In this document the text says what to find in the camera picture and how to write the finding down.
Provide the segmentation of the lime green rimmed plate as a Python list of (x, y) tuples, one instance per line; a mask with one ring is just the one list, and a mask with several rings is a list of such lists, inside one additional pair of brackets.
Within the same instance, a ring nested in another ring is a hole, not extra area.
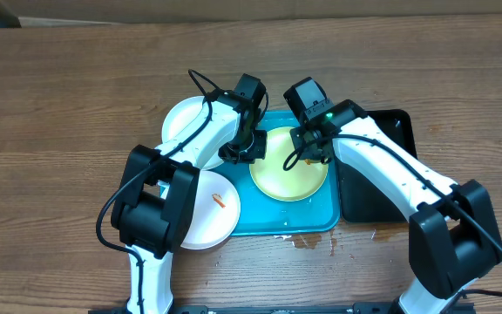
[(278, 201), (299, 201), (314, 194), (324, 183), (329, 166), (299, 160), (285, 171), (283, 163), (294, 151), (290, 126), (267, 132), (265, 158), (249, 166), (255, 185), (266, 195)]

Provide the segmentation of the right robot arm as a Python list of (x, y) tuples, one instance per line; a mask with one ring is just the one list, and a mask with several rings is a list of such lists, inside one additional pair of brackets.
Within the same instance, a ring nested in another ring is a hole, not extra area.
[(334, 104), (312, 78), (284, 94), (299, 122), (283, 167), (339, 160), (381, 191), (409, 223), (415, 275), (391, 313), (446, 313), (469, 286), (502, 262), (502, 240), (487, 190), (458, 184), (387, 137), (355, 102)]

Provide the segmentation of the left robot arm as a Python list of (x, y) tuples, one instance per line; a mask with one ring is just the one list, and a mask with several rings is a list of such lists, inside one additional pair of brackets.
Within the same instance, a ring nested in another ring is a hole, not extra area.
[(252, 164), (266, 154), (258, 129), (268, 99), (256, 77), (241, 75), (236, 87), (204, 92), (200, 113), (175, 137), (156, 148), (136, 146), (128, 155), (118, 190), (100, 213), (111, 216), (118, 245), (130, 257), (132, 292), (125, 313), (167, 313), (173, 305), (173, 253), (193, 219), (201, 169), (213, 156)]

